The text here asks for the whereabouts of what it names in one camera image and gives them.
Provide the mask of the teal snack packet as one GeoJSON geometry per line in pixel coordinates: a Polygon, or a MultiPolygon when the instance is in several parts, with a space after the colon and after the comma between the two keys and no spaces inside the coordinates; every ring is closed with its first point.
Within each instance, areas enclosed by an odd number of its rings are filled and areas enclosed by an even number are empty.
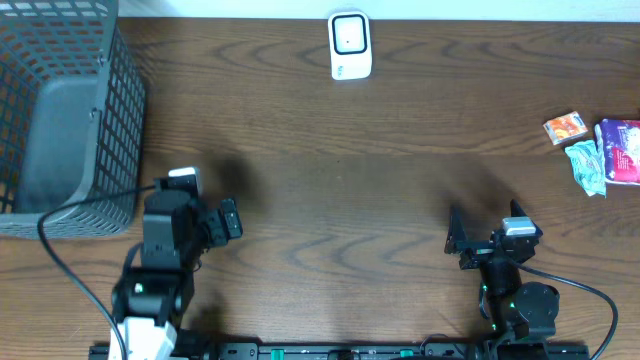
{"type": "Polygon", "coordinates": [[[588,196],[606,196],[604,166],[594,140],[576,142],[567,146],[574,180],[588,196]]]}

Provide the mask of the orange white snack packet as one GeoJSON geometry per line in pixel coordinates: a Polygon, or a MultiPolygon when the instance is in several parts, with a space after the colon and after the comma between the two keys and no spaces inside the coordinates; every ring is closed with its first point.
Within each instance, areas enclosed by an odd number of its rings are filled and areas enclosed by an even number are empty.
{"type": "Polygon", "coordinates": [[[587,126],[576,111],[546,121],[543,128],[553,145],[581,137],[588,132],[587,126]]]}

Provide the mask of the purple red snack bag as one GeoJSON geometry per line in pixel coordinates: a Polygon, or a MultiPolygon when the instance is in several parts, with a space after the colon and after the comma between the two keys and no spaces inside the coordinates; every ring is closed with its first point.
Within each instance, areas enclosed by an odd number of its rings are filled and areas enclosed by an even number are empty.
{"type": "Polygon", "coordinates": [[[603,119],[594,130],[605,181],[638,186],[639,121],[603,119]]]}

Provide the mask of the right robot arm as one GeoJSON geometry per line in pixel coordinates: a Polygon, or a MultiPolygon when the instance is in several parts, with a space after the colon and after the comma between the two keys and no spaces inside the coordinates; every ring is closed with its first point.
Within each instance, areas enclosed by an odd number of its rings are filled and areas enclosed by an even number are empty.
{"type": "Polygon", "coordinates": [[[492,324],[492,333],[468,349],[468,359],[551,358],[547,339],[556,333],[559,292],[544,283],[524,283],[520,275],[543,232],[515,200],[510,209],[483,241],[470,239],[458,211],[450,210],[444,252],[459,256],[462,270],[480,271],[480,308],[492,324]]]}

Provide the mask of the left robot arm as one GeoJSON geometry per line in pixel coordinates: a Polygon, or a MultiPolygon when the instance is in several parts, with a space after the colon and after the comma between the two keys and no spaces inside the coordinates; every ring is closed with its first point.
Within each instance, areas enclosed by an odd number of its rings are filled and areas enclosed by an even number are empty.
{"type": "Polygon", "coordinates": [[[197,174],[155,181],[144,200],[141,264],[128,255],[112,291],[110,359],[168,359],[194,295],[201,255],[243,235],[233,199],[209,209],[197,174]]]}

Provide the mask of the white barcode scanner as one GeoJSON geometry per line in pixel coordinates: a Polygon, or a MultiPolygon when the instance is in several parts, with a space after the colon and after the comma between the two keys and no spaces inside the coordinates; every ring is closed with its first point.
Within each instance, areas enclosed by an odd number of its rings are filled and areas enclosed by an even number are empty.
{"type": "Polygon", "coordinates": [[[367,15],[360,11],[334,13],[327,26],[332,78],[336,81],[367,78],[373,66],[367,15]]]}

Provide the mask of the grey plastic mesh basket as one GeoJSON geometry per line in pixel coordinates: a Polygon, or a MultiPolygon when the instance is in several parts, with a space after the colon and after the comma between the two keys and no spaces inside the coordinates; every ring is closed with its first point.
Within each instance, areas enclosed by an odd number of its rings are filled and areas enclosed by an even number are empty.
{"type": "Polygon", "coordinates": [[[146,89],[96,0],[1,4],[1,231],[107,236],[134,216],[146,89]]]}

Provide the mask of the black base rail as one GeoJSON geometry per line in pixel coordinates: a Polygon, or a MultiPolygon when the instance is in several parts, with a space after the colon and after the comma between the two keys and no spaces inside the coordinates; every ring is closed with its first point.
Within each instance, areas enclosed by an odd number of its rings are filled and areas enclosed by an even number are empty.
{"type": "MultiPolygon", "coordinates": [[[[516,351],[502,351],[498,359],[590,359],[583,345],[517,345],[516,351]],[[531,355],[522,353],[533,350],[531,355]]],[[[427,345],[316,345],[285,344],[258,345],[255,343],[219,343],[199,346],[187,351],[178,345],[169,359],[205,360],[383,360],[383,359],[490,359],[480,350],[471,350],[463,344],[431,342],[427,345]]],[[[108,356],[106,345],[91,346],[89,360],[114,359],[108,356]]]]}

